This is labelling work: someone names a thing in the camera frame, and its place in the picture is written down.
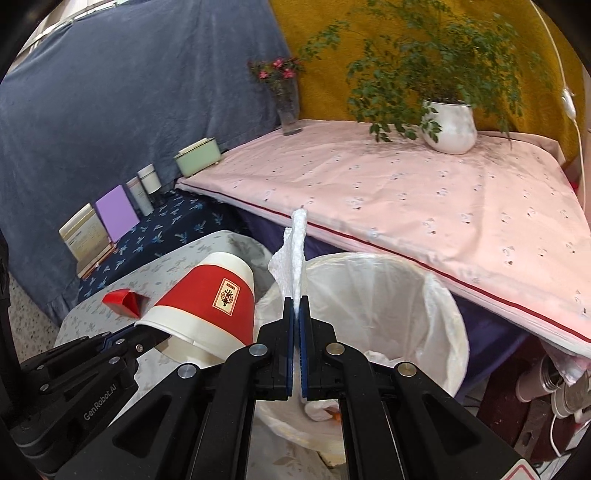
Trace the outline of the white potted green plant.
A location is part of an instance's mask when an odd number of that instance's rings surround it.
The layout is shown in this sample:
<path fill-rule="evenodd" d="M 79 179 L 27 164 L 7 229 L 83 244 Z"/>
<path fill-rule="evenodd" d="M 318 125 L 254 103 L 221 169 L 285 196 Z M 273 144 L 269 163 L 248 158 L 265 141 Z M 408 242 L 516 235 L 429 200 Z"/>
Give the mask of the white potted green plant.
<path fill-rule="evenodd" d="M 526 81 L 553 86 L 543 57 L 501 15 L 474 19 L 446 1 L 367 1 L 312 34 L 298 53 L 305 62 L 321 59 L 346 36 L 362 43 L 346 65 L 349 113 L 369 124 L 377 142 L 393 133 L 442 140 L 446 104 L 479 111 L 508 135 L 524 113 Z"/>

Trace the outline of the purple card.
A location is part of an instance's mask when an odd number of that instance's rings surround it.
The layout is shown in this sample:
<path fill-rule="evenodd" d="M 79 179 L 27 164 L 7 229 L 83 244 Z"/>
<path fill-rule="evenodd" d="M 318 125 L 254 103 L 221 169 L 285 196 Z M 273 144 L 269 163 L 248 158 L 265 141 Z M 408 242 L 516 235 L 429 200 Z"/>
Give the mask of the purple card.
<path fill-rule="evenodd" d="M 139 223 L 139 218 L 121 185 L 100 197 L 95 202 L 95 209 L 113 243 L 117 243 Z"/>

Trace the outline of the mint green tissue box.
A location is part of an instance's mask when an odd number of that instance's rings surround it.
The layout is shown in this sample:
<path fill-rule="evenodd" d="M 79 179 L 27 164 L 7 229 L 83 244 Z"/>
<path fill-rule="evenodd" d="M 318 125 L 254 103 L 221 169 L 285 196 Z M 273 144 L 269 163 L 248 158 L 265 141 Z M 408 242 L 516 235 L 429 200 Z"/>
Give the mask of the mint green tissue box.
<path fill-rule="evenodd" d="M 174 156 L 183 177 L 190 177 L 220 159 L 221 150 L 214 138 L 202 138 L 184 147 Z"/>

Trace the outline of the slim white bottle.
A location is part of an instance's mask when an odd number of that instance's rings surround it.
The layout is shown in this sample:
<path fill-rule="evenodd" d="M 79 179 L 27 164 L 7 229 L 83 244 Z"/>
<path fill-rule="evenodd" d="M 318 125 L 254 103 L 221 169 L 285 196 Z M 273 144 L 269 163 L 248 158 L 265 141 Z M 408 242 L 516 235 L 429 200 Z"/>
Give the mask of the slim white bottle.
<path fill-rule="evenodd" d="M 126 186 L 134 199 L 139 211 L 143 216 L 148 216 L 153 212 L 153 206 L 145 193 L 145 190 L 137 176 L 126 182 Z"/>

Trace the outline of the pink thermos bottle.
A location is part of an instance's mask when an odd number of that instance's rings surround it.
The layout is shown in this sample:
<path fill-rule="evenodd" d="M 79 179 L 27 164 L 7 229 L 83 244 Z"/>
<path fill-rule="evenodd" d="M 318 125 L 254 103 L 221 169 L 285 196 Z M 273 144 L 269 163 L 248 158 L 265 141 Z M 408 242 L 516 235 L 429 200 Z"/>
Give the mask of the pink thermos bottle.
<path fill-rule="evenodd" d="M 557 391 L 564 379 L 552 359 L 545 355 L 532 368 L 520 376 L 516 384 L 516 397 L 522 403 Z"/>

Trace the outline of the red white paper cup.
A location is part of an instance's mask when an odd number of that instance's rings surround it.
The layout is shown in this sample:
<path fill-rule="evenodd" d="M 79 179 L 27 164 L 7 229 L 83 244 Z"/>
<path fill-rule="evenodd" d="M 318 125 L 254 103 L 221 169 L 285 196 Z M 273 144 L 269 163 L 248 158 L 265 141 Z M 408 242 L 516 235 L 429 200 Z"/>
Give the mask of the red white paper cup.
<path fill-rule="evenodd" d="M 252 343 L 254 305 L 249 265 L 236 255 L 213 252 L 136 324 L 168 335 L 157 346 L 166 357 L 206 368 Z"/>

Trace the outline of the red cardboard box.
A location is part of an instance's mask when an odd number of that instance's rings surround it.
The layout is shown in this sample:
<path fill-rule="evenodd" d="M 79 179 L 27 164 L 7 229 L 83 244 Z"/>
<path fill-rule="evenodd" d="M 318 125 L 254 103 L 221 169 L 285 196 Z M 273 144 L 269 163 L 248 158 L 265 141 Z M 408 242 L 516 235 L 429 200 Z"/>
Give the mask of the red cardboard box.
<path fill-rule="evenodd" d="M 117 289 L 106 293 L 102 303 L 119 316 L 140 319 L 149 298 L 131 289 Z"/>

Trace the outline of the white cylindrical jar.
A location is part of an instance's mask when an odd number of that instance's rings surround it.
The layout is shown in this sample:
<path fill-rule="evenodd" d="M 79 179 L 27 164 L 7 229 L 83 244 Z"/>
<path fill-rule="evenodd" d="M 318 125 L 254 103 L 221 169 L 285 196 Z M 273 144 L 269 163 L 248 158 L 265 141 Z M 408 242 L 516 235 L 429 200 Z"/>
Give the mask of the white cylindrical jar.
<path fill-rule="evenodd" d="M 153 164 L 148 164 L 137 171 L 137 177 L 148 195 L 153 195 L 161 189 L 161 182 Z"/>

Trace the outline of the blue grey backdrop cloth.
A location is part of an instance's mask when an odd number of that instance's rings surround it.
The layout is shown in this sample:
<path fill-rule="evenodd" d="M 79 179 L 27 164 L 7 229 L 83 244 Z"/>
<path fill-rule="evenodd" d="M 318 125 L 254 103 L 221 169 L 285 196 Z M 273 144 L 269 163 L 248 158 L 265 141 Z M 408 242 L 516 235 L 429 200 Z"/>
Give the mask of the blue grey backdrop cloth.
<path fill-rule="evenodd" d="M 78 299 L 59 235 L 82 206 L 214 138 L 223 150 L 279 124 L 247 64 L 287 55 L 266 1 L 127 1 L 50 35 L 1 84 L 1 229 L 10 271 L 60 323 Z"/>

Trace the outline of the beige desk calendar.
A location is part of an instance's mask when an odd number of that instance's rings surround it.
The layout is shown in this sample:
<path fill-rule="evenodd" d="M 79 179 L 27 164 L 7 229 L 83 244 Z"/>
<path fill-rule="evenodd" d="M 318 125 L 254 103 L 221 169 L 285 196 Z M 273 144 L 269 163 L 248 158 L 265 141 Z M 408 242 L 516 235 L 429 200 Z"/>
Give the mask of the beige desk calendar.
<path fill-rule="evenodd" d="M 79 279 L 87 278 L 115 250 L 115 244 L 90 203 L 59 229 L 59 235 L 77 262 Z"/>

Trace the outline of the navy floral cloth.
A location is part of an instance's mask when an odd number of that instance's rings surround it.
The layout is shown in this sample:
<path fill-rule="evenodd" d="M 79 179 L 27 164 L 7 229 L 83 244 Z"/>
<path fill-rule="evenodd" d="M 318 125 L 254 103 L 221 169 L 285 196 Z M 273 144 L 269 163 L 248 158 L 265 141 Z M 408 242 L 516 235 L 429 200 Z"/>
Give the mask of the navy floral cloth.
<path fill-rule="evenodd" d="M 139 267 L 208 234 L 228 230 L 249 233 L 238 209 L 207 196 L 176 191 L 140 220 L 93 272 L 80 282 L 78 300 L 86 300 Z"/>

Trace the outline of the white round gadget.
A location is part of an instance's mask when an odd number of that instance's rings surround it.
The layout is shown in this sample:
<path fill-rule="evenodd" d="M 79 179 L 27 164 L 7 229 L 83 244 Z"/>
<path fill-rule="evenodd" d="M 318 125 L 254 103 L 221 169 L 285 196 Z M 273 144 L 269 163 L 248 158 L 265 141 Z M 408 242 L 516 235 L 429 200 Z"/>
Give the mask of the white round gadget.
<path fill-rule="evenodd" d="M 563 384 L 553 392 L 551 406 L 557 418 L 565 419 L 574 415 L 578 423 L 584 423 L 590 412 L 590 373 L 585 372 L 572 386 Z"/>

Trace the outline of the glass vase pink flowers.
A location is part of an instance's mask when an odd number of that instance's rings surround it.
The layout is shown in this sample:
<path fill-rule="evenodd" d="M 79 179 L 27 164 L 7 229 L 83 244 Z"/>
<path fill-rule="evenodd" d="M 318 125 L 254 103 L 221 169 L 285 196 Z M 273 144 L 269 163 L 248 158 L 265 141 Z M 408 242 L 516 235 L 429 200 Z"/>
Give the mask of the glass vase pink flowers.
<path fill-rule="evenodd" d="M 301 72 L 300 60 L 297 57 L 277 57 L 270 61 L 250 61 L 247 66 L 256 81 L 269 88 L 283 135 L 300 133 L 301 126 L 297 120 L 297 73 Z"/>

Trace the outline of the white paper napkin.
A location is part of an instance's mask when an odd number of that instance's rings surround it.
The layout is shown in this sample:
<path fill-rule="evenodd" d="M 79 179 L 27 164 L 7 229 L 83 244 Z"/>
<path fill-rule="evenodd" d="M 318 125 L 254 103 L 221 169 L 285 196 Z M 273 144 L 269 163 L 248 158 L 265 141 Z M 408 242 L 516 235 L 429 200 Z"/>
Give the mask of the white paper napkin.
<path fill-rule="evenodd" d="M 291 215 L 291 225 L 283 231 L 283 245 L 270 259 L 269 271 L 283 298 L 293 300 L 294 313 L 300 310 L 304 278 L 304 240 L 308 212 L 301 208 Z"/>

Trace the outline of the mustard yellow backdrop cloth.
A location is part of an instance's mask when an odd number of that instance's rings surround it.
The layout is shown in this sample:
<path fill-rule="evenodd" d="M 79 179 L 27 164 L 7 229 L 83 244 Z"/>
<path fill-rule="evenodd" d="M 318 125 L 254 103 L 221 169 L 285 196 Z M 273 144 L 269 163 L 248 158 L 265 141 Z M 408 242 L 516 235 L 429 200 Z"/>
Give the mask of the mustard yellow backdrop cloth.
<path fill-rule="evenodd" d="M 424 103 L 465 104 L 481 130 L 539 134 L 578 156 L 587 98 L 565 36 L 528 1 L 276 1 L 304 61 L 301 114 L 420 123 Z"/>

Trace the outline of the white lined trash bin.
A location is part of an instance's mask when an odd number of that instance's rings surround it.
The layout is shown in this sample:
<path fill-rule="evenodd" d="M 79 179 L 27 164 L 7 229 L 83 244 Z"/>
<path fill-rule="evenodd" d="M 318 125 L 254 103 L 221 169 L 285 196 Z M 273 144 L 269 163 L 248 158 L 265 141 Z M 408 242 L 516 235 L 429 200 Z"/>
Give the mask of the white lined trash bin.
<path fill-rule="evenodd" d="M 305 263 L 311 316 L 331 323 L 341 343 L 370 361 L 414 363 L 452 397 L 467 373 L 469 341 L 451 292 L 430 272 L 394 255 L 339 253 Z M 257 301 L 256 333 L 280 318 L 276 283 Z M 287 401 L 256 405 L 256 417 L 277 436 L 345 463 L 342 427 L 328 413 L 335 401 L 307 402 L 301 387 Z"/>

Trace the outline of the pink bed cover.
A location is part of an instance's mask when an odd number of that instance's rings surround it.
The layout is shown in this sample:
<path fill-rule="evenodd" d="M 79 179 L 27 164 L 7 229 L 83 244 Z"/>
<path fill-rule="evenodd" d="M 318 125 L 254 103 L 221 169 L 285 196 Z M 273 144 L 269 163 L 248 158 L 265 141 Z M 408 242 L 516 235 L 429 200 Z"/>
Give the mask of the pink bed cover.
<path fill-rule="evenodd" d="M 308 120 L 177 183 L 344 250 L 388 252 L 559 348 L 590 353 L 590 229 L 559 144 L 479 134 L 464 155 L 377 143 L 366 125 Z"/>

